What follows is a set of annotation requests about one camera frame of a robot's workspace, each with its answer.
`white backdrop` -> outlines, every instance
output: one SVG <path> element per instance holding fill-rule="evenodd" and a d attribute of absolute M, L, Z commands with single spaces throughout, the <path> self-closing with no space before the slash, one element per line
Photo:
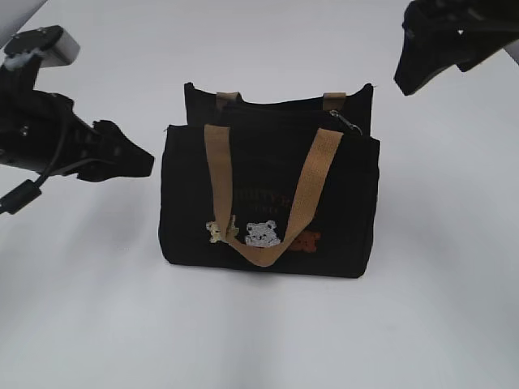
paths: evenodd
<path fill-rule="evenodd" d="M 38 88 L 108 118 L 149 179 L 56 177 L 0 218 L 0 387 L 512 389 L 519 381 L 519 70 L 498 53 L 416 96 L 407 0 L 48 2 L 77 62 Z M 267 102 L 375 89 L 375 246 L 360 280 L 173 267 L 157 240 L 182 85 Z M 29 172 L 2 167 L 0 191 Z"/>
<path fill-rule="evenodd" d="M 507 51 L 512 56 L 512 58 L 515 59 L 517 63 L 519 63 L 519 41 L 516 41 L 507 47 Z"/>

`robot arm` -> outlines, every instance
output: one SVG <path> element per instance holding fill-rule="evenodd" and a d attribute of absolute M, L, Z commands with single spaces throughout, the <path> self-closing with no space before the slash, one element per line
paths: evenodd
<path fill-rule="evenodd" d="M 0 164 L 40 174 L 0 199 L 0 213 L 16 213 L 41 194 L 54 175 L 77 174 L 88 182 L 147 177 L 154 158 L 112 122 L 89 126 L 73 112 L 74 101 L 34 90 L 41 67 L 70 65 L 79 46 L 61 27 L 13 36 L 0 68 Z"/>
<path fill-rule="evenodd" d="M 517 0 L 415 0 L 395 81 L 406 96 L 456 65 L 469 71 L 519 40 Z"/>

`yellow embroidery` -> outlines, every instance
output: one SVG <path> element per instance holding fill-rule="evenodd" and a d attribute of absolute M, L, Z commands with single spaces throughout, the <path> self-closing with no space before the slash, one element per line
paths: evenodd
<path fill-rule="evenodd" d="M 236 223 L 236 215 L 233 215 L 230 221 L 230 226 L 227 228 L 227 234 L 230 233 L 232 237 L 236 237 L 240 232 L 240 229 L 237 228 L 234 223 Z M 225 242 L 225 239 L 221 236 L 220 228 L 216 221 L 209 221 L 206 223 L 205 228 L 211 233 L 211 239 L 209 239 L 211 243 Z"/>

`tan strap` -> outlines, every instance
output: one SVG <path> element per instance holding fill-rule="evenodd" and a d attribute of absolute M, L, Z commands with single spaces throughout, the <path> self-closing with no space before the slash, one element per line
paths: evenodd
<path fill-rule="evenodd" d="M 219 111 L 222 111 L 226 105 L 228 105 L 231 101 L 236 101 L 239 96 L 241 97 L 239 92 L 232 92 L 232 93 L 218 92 L 217 93 L 217 109 Z"/>
<path fill-rule="evenodd" d="M 323 94 L 323 111 L 340 111 L 344 107 L 346 94 L 343 92 L 324 93 Z"/>
<path fill-rule="evenodd" d="M 229 127 L 205 126 L 205 148 L 211 175 L 214 215 L 220 231 L 227 231 L 233 204 L 233 169 L 229 145 Z M 279 245 L 259 248 L 238 241 L 231 231 L 226 242 L 256 266 L 268 267 L 289 248 L 295 238 L 311 223 L 323 191 L 342 133 L 319 129 L 302 167 L 292 209 Z"/>

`metal zipper pull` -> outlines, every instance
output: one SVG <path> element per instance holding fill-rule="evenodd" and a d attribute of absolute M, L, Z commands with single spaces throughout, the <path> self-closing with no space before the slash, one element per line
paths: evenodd
<path fill-rule="evenodd" d="M 350 122 L 348 119 L 346 119 L 344 116 L 342 116 L 339 113 L 339 111 L 334 109 L 334 110 L 330 111 L 330 115 L 332 115 L 334 118 L 337 118 L 341 122 L 346 124 L 350 130 L 358 131 L 358 133 L 360 135 L 364 135 L 364 133 L 362 132 L 362 130 L 361 130 L 361 128 L 359 126 L 357 126 L 357 125 L 353 124 L 352 122 Z"/>

